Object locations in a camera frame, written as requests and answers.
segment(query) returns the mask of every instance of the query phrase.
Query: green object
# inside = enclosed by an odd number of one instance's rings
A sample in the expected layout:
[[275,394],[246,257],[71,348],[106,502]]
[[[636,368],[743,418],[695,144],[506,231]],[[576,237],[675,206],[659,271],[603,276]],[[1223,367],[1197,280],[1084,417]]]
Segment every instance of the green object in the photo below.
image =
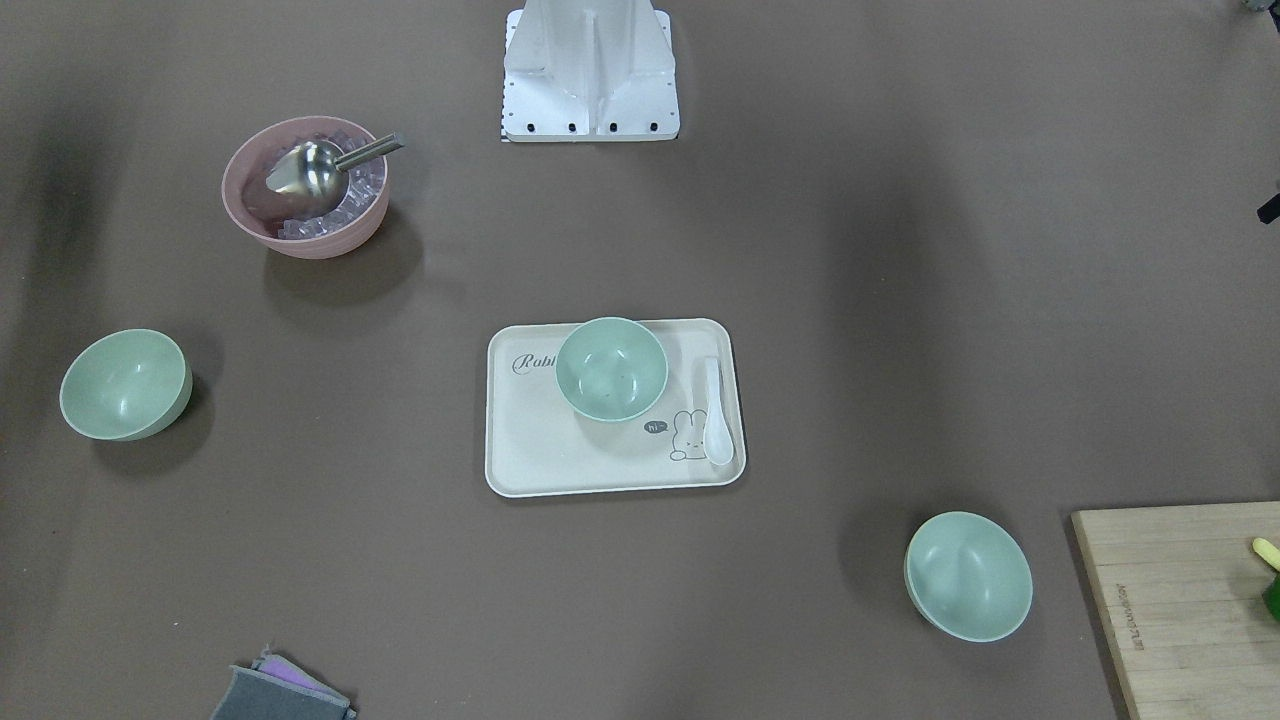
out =
[[593,420],[631,420],[667,389],[667,352],[640,323],[596,318],[564,338],[556,355],[556,383],[564,400]]
[[129,441],[173,423],[191,398],[191,366],[164,333],[129,329],[84,348],[59,393],[63,418],[82,436]]
[[998,641],[1032,607],[1032,570],[1004,528],[973,512],[943,512],[906,548],[906,591],[938,629],[970,642]]
[[1271,587],[1262,591],[1262,601],[1267,603],[1271,616],[1280,620],[1280,575],[1271,580]]

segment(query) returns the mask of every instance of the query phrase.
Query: cartoon rabbit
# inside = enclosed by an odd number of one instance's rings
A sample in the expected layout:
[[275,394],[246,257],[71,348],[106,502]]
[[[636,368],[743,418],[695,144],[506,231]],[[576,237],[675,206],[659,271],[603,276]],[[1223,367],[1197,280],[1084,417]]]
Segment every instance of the cartoon rabbit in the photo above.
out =
[[672,460],[703,460],[703,428],[707,427],[705,410],[681,410],[671,424],[676,434],[671,438]]

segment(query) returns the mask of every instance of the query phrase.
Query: wooden cutting board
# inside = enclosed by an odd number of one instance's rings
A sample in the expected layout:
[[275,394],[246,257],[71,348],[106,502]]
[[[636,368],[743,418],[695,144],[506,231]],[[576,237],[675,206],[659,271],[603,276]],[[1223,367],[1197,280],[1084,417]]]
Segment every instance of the wooden cutting board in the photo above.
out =
[[1071,515],[1134,720],[1280,717],[1280,623],[1262,603],[1280,502]]

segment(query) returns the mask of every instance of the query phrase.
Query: spoon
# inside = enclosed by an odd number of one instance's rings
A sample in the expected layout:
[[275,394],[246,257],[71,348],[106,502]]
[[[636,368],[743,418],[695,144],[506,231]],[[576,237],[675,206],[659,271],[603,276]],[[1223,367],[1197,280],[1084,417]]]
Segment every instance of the spoon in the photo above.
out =
[[253,176],[241,199],[266,223],[319,218],[347,196],[347,170],[401,147],[398,132],[346,154],[328,140],[308,140],[276,160],[265,178]]
[[733,437],[724,423],[724,407],[719,397],[719,360],[707,363],[707,429],[703,430],[703,451],[712,465],[728,465],[733,459]]
[[1280,573],[1280,550],[1271,544],[1266,538],[1253,538],[1253,552],[1258,553],[1258,557],[1267,561],[1267,565],[1272,566],[1277,573]]

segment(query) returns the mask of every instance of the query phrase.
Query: yellow handle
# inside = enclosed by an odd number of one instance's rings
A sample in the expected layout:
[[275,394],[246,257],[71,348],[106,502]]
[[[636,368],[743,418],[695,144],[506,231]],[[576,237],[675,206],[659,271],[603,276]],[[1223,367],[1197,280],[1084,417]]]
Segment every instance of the yellow handle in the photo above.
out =
[[1270,541],[1265,538],[1253,538],[1253,552],[1258,553],[1258,557],[1267,561],[1267,565],[1275,568],[1276,573],[1280,573],[1280,550],[1271,544]]

